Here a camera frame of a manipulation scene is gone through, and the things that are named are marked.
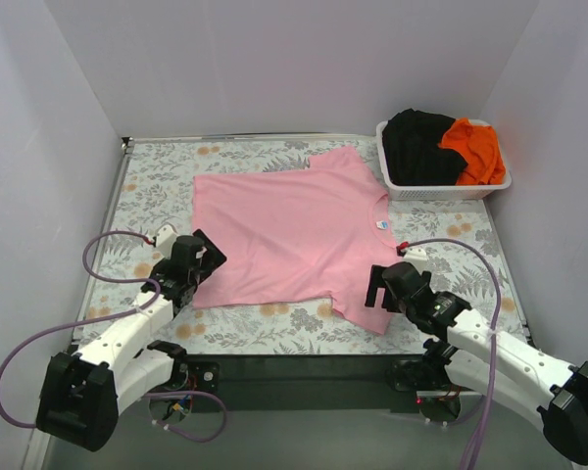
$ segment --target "cable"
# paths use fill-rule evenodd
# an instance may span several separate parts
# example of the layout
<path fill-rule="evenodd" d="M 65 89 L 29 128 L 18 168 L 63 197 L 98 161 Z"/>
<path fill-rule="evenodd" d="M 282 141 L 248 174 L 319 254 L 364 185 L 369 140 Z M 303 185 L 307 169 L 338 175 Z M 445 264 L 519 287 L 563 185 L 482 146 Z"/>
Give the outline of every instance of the cable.
<path fill-rule="evenodd" d="M 438 399 L 438 401 L 451 401 L 456 399 L 457 397 L 460 396 L 460 393 L 462 392 L 462 387 L 459 386 L 454 386 L 453 384 L 451 384 L 451 387 L 449 387 L 449 392 L 447 392 L 447 395 L 444 395 L 442 397 L 440 397 Z"/>
<path fill-rule="evenodd" d="M 161 294 L 161 286 L 159 285 L 159 283 L 157 281 L 155 281 L 154 279 L 147 279 L 147 278 L 139 278 L 139 279 L 114 279 L 112 277 L 106 277 L 106 276 L 102 276 L 96 272 L 94 272 L 92 270 L 92 268 L 89 266 L 89 263 L 87 261 L 87 256 L 89 254 L 89 251 L 91 250 L 91 248 L 97 244 L 101 239 L 111 236 L 111 235 L 129 235 L 129 236 L 133 236 L 133 237 L 139 237 L 141 238 L 145 243 L 147 243 L 148 245 L 152 245 L 153 242 L 151 242 L 148 237 L 146 235 L 142 235 L 141 233 L 136 233 L 136 232 L 130 232 L 127 230 L 112 230 L 109 232 L 104 232 L 101 233 L 100 235 L 94 237 L 91 239 L 91 241 L 87 244 L 87 246 L 85 247 L 85 249 L 82 252 L 82 264 L 85 268 L 85 271 L 87 271 L 89 273 L 90 276 L 100 280 L 100 281 L 104 281 L 104 282 L 113 282 L 116 284 L 130 284 L 130 283 L 135 283 L 135 282 L 149 282 L 150 284 L 152 284 L 155 287 L 155 294 L 153 295 L 153 297 L 146 302 L 145 304 L 141 305 L 139 307 L 139 309 L 144 309 L 144 308 L 148 308 L 149 306 L 151 306 L 158 298 L 159 295 Z M 117 320 L 119 318 L 125 318 L 127 316 L 133 315 L 136 312 L 138 312 L 137 308 L 132 308 L 130 310 L 127 311 L 123 311 L 120 313 L 115 313 L 113 315 L 109 315 L 109 316 L 105 316 L 102 318 L 90 318 L 88 320 L 80 320 L 80 321 L 73 321 L 70 323 L 65 323 L 63 325 L 57 325 L 57 326 L 53 326 L 52 328 L 47 328 L 43 331 L 40 331 L 39 333 L 35 333 L 34 335 L 32 335 L 30 338 L 27 338 L 26 340 L 22 341 L 20 344 L 18 344 L 17 346 L 14 347 L 14 349 L 9 352 L 9 354 L 7 355 L 7 357 L 5 357 L 5 359 L 2 361 L 2 364 L 0 364 L 0 383 L 2 382 L 2 376 L 4 375 L 4 371 L 7 368 L 7 366 L 9 365 L 9 363 L 13 360 L 13 358 L 21 351 L 23 350 L 26 346 L 28 346 L 30 343 L 32 343 L 35 340 L 38 340 L 39 338 L 42 338 L 46 335 L 49 335 L 51 333 L 56 333 L 57 331 L 61 331 L 61 330 L 68 330 L 68 329 L 72 329 L 75 328 L 77 326 L 84 326 L 84 325 L 91 325 L 92 323 L 100 323 L 102 321 L 110 321 L 110 320 Z M 9 424 L 12 424 L 13 426 L 17 426 L 18 428 L 25 428 L 25 429 L 34 429 L 36 426 L 34 423 L 24 423 L 22 421 L 19 421 L 17 419 L 15 419 L 14 417 L 12 417 L 9 413 L 7 413 L 7 411 L 4 409 L 4 406 L 2 405 L 2 399 L 0 398 L 0 416 L 2 416 L 2 418 L 7 421 Z"/>
<path fill-rule="evenodd" d="M 166 410 L 166 414 L 164 414 L 164 417 L 161 418 L 162 421 L 166 421 L 168 418 L 170 418 L 174 414 L 174 410 L 172 409 L 173 406 L 174 406 L 174 400 L 171 399 L 170 404 L 168 405 L 168 409 Z"/>
<path fill-rule="evenodd" d="M 499 280 L 497 279 L 497 274 L 494 271 L 494 268 L 488 262 L 484 255 L 482 255 L 476 248 L 472 247 L 468 243 L 464 243 L 459 240 L 453 240 L 451 238 L 431 238 L 429 240 L 421 240 L 419 242 L 413 242 L 408 244 L 408 247 L 416 247 L 418 245 L 426 245 L 429 243 L 441 242 L 453 243 L 456 245 L 460 245 L 461 247 L 464 247 L 467 250 L 470 250 L 481 260 L 481 262 L 483 262 L 483 265 L 488 270 L 488 273 L 490 274 L 490 277 L 492 278 L 492 281 L 494 283 L 494 291 L 497 299 L 497 302 L 494 307 L 494 312 L 492 314 L 492 319 L 490 320 L 490 329 L 494 332 L 495 327 L 497 326 L 497 320 L 499 319 L 499 313 L 501 311 L 501 288 L 499 287 Z M 464 454 L 462 455 L 462 463 L 460 465 L 460 468 L 462 470 L 472 470 L 474 468 L 474 465 L 477 461 L 477 457 L 479 456 L 479 451 L 481 450 L 481 445 L 483 444 L 486 426 L 488 424 L 488 419 L 490 417 L 490 408 L 492 407 L 492 400 L 494 398 L 494 383 L 497 372 L 497 338 L 495 334 L 491 336 L 490 342 L 490 370 L 488 374 L 488 389 L 485 396 L 485 404 L 483 407 L 483 413 L 481 414 L 481 418 L 479 419 L 479 423 L 477 424 L 477 428 L 475 429 L 473 436 L 470 438 L 470 441 L 464 449 Z M 471 458 L 466 466 L 467 456 L 470 453 Z"/>
<path fill-rule="evenodd" d="M 146 394 L 144 395 L 144 398 L 146 399 L 155 399 L 155 400 L 165 400 L 165 399 L 170 399 L 170 398 L 182 398 L 185 395 L 190 395 L 192 396 L 192 401 L 195 397 L 205 397 L 206 399 L 215 401 L 221 408 L 222 410 L 222 422 L 220 423 L 220 426 L 218 427 L 218 429 L 211 435 L 208 436 L 206 438 L 200 438 L 194 435 L 191 435 L 189 433 L 186 433 L 185 431 L 182 431 L 181 429 L 175 428 L 174 426 L 171 426 L 169 424 L 164 423 L 163 421 L 160 420 L 153 420 L 154 422 L 156 422 L 159 426 L 163 427 L 164 429 L 168 430 L 168 431 L 172 431 L 173 433 L 177 434 L 178 436 L 181 436 L 184 439 L 187 439 L 189 441 L 192 441 L 194 443 L 208 443 L 212 440 L 214 440 L 215 438 L 217 438 L 220 434 L 222 434 L 222 432 L 224 431 L 224 429 L 226 429 L 226 424 L 228 421 L 228 410 L 226 409 L 226 406 L 224 405 L 224 402 L 219 399 L 218 397 L 216 397 L 215 395 L 212 394 L 208 394 L 207 392 L 199 392 L 197 390 L 192 390 L 192 391 L 184 391 L 184 392 L 163 392 L 163 393 L 153 393 L 153 394 Z"/>
<path fill-rule="evenodd" d="M 196 378 L 195 375 L 192 375 L 192 386 L 191 386 L 191 390 L 196 390 L 196 387 L 198 386 L 198 379 Z M 178 403 L 180 404 L 182 407 L 184 407 L 185 402 L 187 401 L 187 399 L 189 399 L 189 409 L 187 410 L 186 413 L 183 413 L 185 416 L 187 416 L 189 413 L 192 412 L 192 408 L 194 407 L 194 398 L 191 396 L 191 394 L 187 394 L 185 397 L 183 397 L 183 399 Z"/>
<path fill-rule="evenodd" d="M 187 385 L 187 380 L 189 379 L 189 372 L 185 372 L 185 378 L 183 379 L 183 383 L 180 384 L 178 387 L 176 387 L 175 389 L 169 389 L 168 387 L 164 387 L 164 389 L 166 389 L 169 392 L 177 392 L 180 389 L 182 389 L 183 387 L 185 387 Z"/>

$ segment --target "white plastic casing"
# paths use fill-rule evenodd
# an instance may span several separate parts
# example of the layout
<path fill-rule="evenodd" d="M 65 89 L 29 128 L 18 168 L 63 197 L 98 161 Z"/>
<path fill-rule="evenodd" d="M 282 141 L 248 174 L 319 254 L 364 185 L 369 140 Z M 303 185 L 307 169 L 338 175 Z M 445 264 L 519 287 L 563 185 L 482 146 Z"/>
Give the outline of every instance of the white plastic casing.
<path fill-rule="evenodd" d="M 152 296 L 151 292 L 142 292 L 135 298 L 135 302 L 144 305 Z M 107 362 L 116 377 L 122 376 L 137 352 L 159 328 L 172 321 L 173 317 L 172 302 L 160 296 L 145 310 L 117 320 L 76 354 L 80 354 L 80 359 L 90 364 Z"/>
<path fill-rule="evenodd" d="M 169 381 L 174 360 L 165 353 L 145 350 L 132 360 L 116 383 L 118 413 L 141 399 L 149 390 Z"/>
<path fill-rule="evenodd" d="M 173 225 L 167 223 L 157 230 L 155 248 L 161 252 L 164 258 L 169 258 L 172 255 L 172 245 L 176 241 L 178 233 Z"/>
<path fill-rule="evenodd" d="M 429 257 L 424 248 L 407 248 L 403 261 L 410 262 L 416 268 L 418 274 L 422 274 L 427 269 Z"/>
<path fill-rule="evenodd" d="M 488 391 L 490 364 L 466 351 L 457 351 L 451 363 L 445 366 L 449 380 L 462 387 L 468 387 L 482 395 Z M 497 371 L 495 376 L 494 401 L 525 418 L 537 429 L 542 430 L 542 417 L 535 403 L 508 377 Z"/>
<path fill-rule="evenodd" d="M 457 324 L 447 330 L 448 343 L 489 363 L 488 320 L 473 309 L 463 311 L 455 321 Z M 554 396 L 550 389 L 554 385 L 563 386 L 571 377 L 570 364 L 528 346 L 507 332 L 497 332 L 496 335 L 497 370 L 518 386 L 521 399 L 528 406 L 548 408 Z"/>

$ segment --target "t-shirt sleeve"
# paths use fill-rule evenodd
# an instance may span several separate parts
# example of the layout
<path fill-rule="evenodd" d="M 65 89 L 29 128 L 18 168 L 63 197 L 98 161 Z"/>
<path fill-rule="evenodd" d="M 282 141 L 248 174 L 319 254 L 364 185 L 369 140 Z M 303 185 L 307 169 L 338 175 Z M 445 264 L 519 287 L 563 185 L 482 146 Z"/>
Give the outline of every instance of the t-shirt sleeve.
<path fill-rule="evenodd" d="M 321 155 L 310 156 L 310 168 L 345 168 L 366 166 L 355 147 L 341 147 Z"/>

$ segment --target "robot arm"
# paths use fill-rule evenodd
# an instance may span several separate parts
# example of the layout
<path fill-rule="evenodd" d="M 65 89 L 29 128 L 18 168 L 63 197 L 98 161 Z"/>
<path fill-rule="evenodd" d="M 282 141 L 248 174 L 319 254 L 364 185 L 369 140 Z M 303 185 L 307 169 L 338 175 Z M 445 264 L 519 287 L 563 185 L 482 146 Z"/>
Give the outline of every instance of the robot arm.
<path fill-rule="evenodd" d="M 389 267 L 373 266 L 367 306 L 385 289 L 383 306 L 401 311 L 423 333 L 423 363 L 434 375 L 485 395 L 490 372 L 489 320 L 449 292 L 433 292 L 421 254 L 409 252 Z M 588 465 L 588 362 L 576 367 L 497 332 L 494 400 L 542 430 L 547 441 L 573 462 Z"/>
<path fill-rule="evenodd" d="M 161 295 L 152 298 L 146 283 L 135 299 L 137 312 L 113 323 L 101 336 L 74 354 L 51 358 L 41 390 L 36 427 L 89 450 L 98 450 L 111 437 L 119 415 L 148 391 L 178 377 L 186 352 L 178 345 L 154 342 L 152 335 L 169 323 L 194 295 L 198 285 L 226 257 L 201 231 L 179 236 L 164 225 L 155 237 L 164 257 L 150 278 Z"/>

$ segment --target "floral tablecloth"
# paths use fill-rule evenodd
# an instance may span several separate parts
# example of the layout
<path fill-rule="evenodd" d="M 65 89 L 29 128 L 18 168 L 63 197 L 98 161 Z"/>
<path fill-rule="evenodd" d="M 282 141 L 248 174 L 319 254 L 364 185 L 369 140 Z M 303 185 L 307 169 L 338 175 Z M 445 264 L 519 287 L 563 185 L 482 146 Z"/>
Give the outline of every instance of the floral tablecloth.
<path fill-rule="evenodd" d="M 171 222 L 179 233 L 192 226 L 193 176 L 200 173 L 282 171 L 305 168 L 308 156 L 344 145 L 355 146 L 382 181 L 374 140 L 224 140 L 221 142 L 138 143 L 130 157 L 112 228 L 146 232 Z M 451 237 L 472 244 L 494 265 L 503 291 L 500 328 L 523 338 L 511 280 L 505 270 L 485 206 L 481 201 L 391 202 L 390 221 L 397 241 Z M 494 308 L 494 287 L 479 260 L 461 247 L 427 245 L 432 286 L 470 301 L 486 316 Z M 147 276 L 159 253 L 139 240 L 113 237 L 105 245 L 100 272 L 129 278 Z M 96 281 L 87 317 L 129 308 L 136 285 Z M 86 344 L 109 326 L 82 327 L 75 340 Z M 190 353 L 209 354 L 379 354 L 421 353 L 427 338 L 397 314 L 378 336 L 331 312 L 330 299 L 295 304 L 191 307 L 153 339 L 181 344 Z"/>

